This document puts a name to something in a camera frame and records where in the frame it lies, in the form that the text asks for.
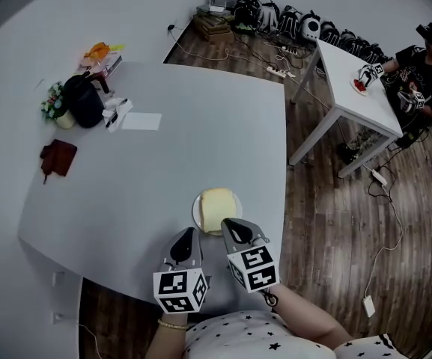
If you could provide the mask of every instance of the white plate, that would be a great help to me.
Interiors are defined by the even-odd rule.
[[[241,205],[239,198],[235,195],[235,193],[232,192],[232,195],[234,197],[234,200],[236,201],[236,218],[242,218],[243,216],[243,206]],[[202,219],[201,219],[201,196],[202,193],[200,193],[194,200],[194,203],[192,205],[192,217],[194,218],[195,224],[198,225],[199,229],[204,231],[207,234],[210,234],[211,236],[221,236],[222,231],[213,231],[208,233],[206,230],[202,227]]]
[[[361,92],[359,89],[357,89],[356,85],[353,82],[353,79],[350,79],[350,86],[355,90],[355,92],[357,92],[358,94],[361,94],[363,96],[367,96],[367,88],[365,90],[365,92]]]

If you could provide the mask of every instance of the white paper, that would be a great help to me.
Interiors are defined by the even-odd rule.
[[[133,103],[128,99],[124,104],[121,104],[125,99],[110,99],[104,103],[106,110],[103,111],[104,125],[112,119],[115,113],[118,113],[118,119],[109,125],[109,132],[113,133],[119,125],[123,122],[124,117],[126,117],[127,112],[133,108]]]
[[[122,129],[158,130],[162,114],[160,113],[133,113],[124,118]]]

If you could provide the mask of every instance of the white table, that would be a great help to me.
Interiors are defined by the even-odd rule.
[[[67,177],[35,175],[20,237],[68,269],[155,303],[152,274],[162,244],[195,226],[192,203],[227,187],[243,218],[271,239],[279,260],[285,206],[283,85],[195,67],[122,63],[109,80],[132,111],[161,113],[158,131],[60,129],[75,144]],[[202,313],[265,309],[231,278],[222,237],[201,233],[203,270],[212,276]]]
[[[321,40],[317,41],[317,48],[311,63],[292,102],[296,103],[300,98],[304,87],[313,76],[319,59],[322,59],[326,71],[333,107],[290,158],[289,164],[295,165],[299,162],[339,117],[346,117],[379,132],[383,137],[356,161],[338,172],[339,177],[343,178],[374,158],[393,141],[402,137],[403,133],[380,80],[373,82],[368,87],[367,96],[362,96],[350,86],[349,81],[357,78],[357,70],[366,63],[360,58]]]

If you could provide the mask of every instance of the man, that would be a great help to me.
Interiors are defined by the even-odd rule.
[[[420,25],[417,32],[425,39],[425,49],[410,46],[383,65],[384,72],[390,73],[384,81],[387,99],[403,132],[420,129],[432,121],[432,22]],[[425,103],[422,109],[407,113],[401,108],[399,92],[412,94],[414,90],[424,95]],[[350,164],[379,137],[379,133],[364,127],[351,142],[338,145],[339,156]]]

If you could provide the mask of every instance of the person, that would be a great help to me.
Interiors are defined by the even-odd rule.
[[[425,39],[425,48],[410,46],[383,65],[384,72],[389,73],[384,84],[387,99],[403,132],[420,129],[432,121],[432,22],[425,27],[420,25],[417,32]],[[424,95],[424,106],[406,113],[401,108],[399,92],[411,94],[415,90]],[[352,141],[338,145],[338,154],[344,163],[350,164],[379,138],[376,131],[362,127]]]
[[[282,284],[274,313],[238,311],[187,331],[187,314],[163,315],[146,359],[405,358],[389,335],[353,339],[328,313]]]

